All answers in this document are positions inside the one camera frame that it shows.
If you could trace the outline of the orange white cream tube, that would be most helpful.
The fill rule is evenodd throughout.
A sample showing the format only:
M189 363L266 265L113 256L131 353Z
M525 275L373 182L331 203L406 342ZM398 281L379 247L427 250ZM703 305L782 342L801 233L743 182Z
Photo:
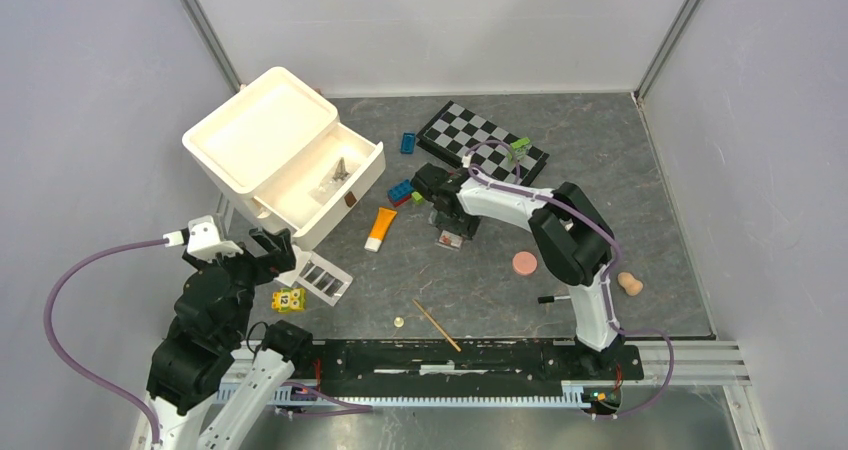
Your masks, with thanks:
M365 250L369 252L379 251L396 216L397 212L395 210L385 207L380 207L378 209L376 218L364 245Z

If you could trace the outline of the clear bag of hair clips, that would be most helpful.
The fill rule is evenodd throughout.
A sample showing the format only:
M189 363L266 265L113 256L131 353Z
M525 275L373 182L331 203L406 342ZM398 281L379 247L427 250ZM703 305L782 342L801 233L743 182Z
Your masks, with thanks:
M350 172L347 170L346 159L340 157L333 164L326 175L319 180L316 187L312 190L312 197L316 201L326 201L330 199L347 181Z

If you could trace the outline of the small blue lego brick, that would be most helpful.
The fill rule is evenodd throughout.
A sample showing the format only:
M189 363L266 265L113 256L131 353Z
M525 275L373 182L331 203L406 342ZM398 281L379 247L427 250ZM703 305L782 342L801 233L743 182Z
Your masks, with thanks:
M405 132L402 135L399 151L404 155L411 155L415 151L417 135L412 132Z

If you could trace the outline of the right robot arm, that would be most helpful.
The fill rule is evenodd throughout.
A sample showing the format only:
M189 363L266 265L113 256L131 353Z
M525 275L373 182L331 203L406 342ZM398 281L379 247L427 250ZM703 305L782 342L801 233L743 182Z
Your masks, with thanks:
M433 205L433 224L464 240L483 218L529 232L548 271L568 288L576 318L580 370L602 378L618 363L623 340L609 297L609 272L619 247L586 194L565 182L540 189L494 179L476 165L455 172L432 164L411 180Z

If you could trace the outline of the black eyeliner pen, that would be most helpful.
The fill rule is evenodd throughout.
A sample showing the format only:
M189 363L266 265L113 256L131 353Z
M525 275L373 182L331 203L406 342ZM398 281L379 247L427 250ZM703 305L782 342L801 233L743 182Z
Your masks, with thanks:
M538 297L537 303L538 304L551 304L551 303L554 303L554 302L566 301L566 300L570 300L570 299L571 299L570 295L548 295L548 296Z

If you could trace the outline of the yellow owl number block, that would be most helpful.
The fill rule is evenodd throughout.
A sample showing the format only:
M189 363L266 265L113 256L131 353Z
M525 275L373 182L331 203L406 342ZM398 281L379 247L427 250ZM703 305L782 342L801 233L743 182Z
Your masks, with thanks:
M271 309L278 313L302 312L305 310L306 290L282 288L272 293Z

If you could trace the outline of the blue red lego stack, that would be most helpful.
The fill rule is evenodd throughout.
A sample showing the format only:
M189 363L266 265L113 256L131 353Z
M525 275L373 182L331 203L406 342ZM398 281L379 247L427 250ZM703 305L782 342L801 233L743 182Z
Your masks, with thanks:
M403 203L405 203L406 201L408 201L412 197L412 194L414 192L415 192L415 189L412 186L410 180L405 179L405 180L401 181L400 183L392 186L387 191L387 198L388 198L388 201L390 202L390 204L394 208L397 208L400 205L402 205Z

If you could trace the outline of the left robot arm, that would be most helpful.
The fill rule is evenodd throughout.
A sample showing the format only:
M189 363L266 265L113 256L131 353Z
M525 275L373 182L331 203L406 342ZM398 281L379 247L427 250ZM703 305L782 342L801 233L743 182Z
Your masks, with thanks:
M313 367L311 333L279 320L265 331L235 394L212 422L205 420L235 362L234 351L248 335L257 286L296 266L289 231L253 229L250 236L262 255L223 239L210 220L164 237L169 246L185 246L183 258L195 271L152 355L146 390L157 416L151 425L156 449L240 448L279 387Z

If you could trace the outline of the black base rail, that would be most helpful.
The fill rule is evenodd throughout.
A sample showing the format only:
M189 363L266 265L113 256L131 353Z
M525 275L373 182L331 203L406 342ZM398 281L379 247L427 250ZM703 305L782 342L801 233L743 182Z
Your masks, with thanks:
M595 354L571 340L344 340L311 344L294 377L333 397L553 397L564 383L604 386L644 377L639 350Z

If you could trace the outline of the green lego plate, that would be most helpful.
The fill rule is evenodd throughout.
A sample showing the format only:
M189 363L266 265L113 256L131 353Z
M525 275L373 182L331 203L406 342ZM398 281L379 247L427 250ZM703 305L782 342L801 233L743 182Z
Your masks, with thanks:
M510 147L511 147L510 159L511 160L522 159L527 154L527 152L529 151L531 146L532 146L531 140L528 137L523 137L523 138L520 138L520 139L513 141L510 144Z

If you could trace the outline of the black grey checkerboard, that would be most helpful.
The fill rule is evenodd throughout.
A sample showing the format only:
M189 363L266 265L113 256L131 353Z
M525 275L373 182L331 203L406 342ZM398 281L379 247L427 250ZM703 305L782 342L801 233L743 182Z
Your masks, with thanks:
M447 102L417 132L417 145L453 168L466 154L489 176L529 186L544 169L549 154L531 144L520 160L510 159L510 144L520 138L504 127L454 102Z

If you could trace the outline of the wooden stick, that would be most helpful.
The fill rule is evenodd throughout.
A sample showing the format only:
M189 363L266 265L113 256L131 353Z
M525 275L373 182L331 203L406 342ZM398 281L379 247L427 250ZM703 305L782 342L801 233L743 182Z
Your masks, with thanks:
M461 347L458 342L442 327L442 325L424 308L424 306L416 299L412 300L415 307L422 313L422 315L434 326L434 328L440 333L440 335L451 345L451 347L457 351L458 353L462 352Z

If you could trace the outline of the clear false eyelash case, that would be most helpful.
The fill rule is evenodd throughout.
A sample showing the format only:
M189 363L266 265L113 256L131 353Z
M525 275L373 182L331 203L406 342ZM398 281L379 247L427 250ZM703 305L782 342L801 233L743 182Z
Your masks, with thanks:
M460 250L464 241L465 239L462 236L454 234L448 230L442 230L436 240L436 244L443 248Z

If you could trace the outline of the white drawer organizer box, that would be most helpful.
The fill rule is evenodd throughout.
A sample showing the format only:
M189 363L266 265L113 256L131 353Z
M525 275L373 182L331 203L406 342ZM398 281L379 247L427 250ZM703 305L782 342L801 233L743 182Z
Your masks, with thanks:
M386 169L384 145L343 124L334 104L272 67L187 130L184 148L245 218L315 249ZM311 193L340 157L350 176L328 200Z

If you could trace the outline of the pink round powder puff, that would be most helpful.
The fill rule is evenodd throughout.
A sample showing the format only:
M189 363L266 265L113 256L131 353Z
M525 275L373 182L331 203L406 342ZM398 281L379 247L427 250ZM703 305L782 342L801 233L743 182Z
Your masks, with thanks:
M512 258L512 269L521 276L532 275L538 269L538 260L531 252L518 252Z

